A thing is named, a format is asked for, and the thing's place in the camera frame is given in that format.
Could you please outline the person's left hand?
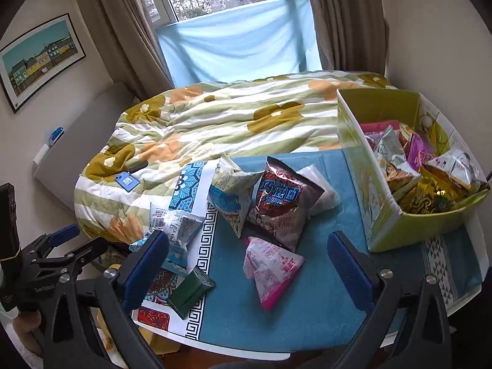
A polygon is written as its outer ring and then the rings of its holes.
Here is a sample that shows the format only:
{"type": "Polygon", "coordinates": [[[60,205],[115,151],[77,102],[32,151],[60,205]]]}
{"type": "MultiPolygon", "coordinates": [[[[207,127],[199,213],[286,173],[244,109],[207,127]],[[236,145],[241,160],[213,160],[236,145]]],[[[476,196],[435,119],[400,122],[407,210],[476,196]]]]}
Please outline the person's left hand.
{"type": "Polygon", "coordinates": [[[41,346],[33,336],[33,331],[38,329],[41,322],[42,317],[39,311],[19,312],[13,320],[13,329],[18,335],[20,342],[36,356],[42,356],[43,354],[41,346]]]}

